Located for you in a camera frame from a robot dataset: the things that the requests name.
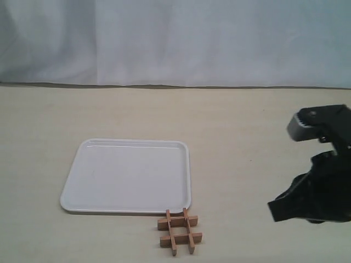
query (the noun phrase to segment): table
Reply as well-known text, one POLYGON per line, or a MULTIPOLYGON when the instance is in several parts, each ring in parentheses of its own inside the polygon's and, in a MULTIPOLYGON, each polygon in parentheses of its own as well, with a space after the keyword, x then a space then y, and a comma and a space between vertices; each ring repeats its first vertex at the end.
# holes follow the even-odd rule
POLYGON ((196 232, 182 262, 349 262, 351 224, 274 223, 267 202, 330 149, 293 142, 302 107, 340 89, 0 87, 0 262, 174 262, 153 216, 71 215, 59 197, 89 138, 180 140, 190 150, 196 232))

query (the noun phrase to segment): white curtain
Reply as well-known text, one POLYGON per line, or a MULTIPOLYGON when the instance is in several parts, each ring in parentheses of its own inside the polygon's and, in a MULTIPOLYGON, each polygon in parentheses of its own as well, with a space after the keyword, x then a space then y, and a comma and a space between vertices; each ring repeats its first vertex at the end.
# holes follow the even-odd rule
POLYGON ((351 87, 350 0, 0 0, 0 82, 351 87))

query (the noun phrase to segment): plastic tray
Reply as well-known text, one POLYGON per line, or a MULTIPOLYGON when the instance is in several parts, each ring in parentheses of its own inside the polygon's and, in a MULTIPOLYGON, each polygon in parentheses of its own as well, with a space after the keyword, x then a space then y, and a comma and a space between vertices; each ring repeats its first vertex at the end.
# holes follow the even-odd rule
POLYGON ((180 213, 191 203, 188 147, 180 141, 87 140, 60 203, 71 212, 180 213))

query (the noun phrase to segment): wooden slat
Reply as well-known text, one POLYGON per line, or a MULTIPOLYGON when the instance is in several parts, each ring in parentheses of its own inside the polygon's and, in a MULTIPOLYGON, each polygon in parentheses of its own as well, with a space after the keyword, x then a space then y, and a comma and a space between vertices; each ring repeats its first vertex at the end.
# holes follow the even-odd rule
POLYGON ((166 217, 167 217, 169 235, 171 237, 172 255, 175 256, 177 254, 177 245, 175 244, 176 241, 174 240, 174 235, 171 228, 171 215, 169 213, 169 210, 166 211, 166 217))
MULTIPOLYGON (((198 244, 202 240, 202 233, 192 233, 193 240, 195 244, 198 244)), ((176 244, 188 244, 189 243, 189 234, 178 234, 174 235, 174 240, 176 244)), ((163 248, 169 248, 171 246, 171 237, 164 236, 160 237, 160 246, 163 248)))
MULTIPOLYGON (((174 216, 171 218, 171 227, 178 227, 178 226, 184 226, 184 217, 183 216, 174 216)), ((198 221, 198 217, 195 216, 189 216, 189 222, 190 226, 196 226, 198 221)), ((157 221, 157 229, 158 230, 168 230, 168 220, 165 219, 159 219, 157 221)))
POLYGON ((188 232, 188 237, 189 237, 189 252, 192 254, 195 251, 195 243, 194 243, 193 236, 191 234, 191 226, 190 226, 188 212, 186 211, 186 208, 183 208, 183 213, 184 213, 184 218, 185 218, 185 227, 186 227, 186 230, 188 232))

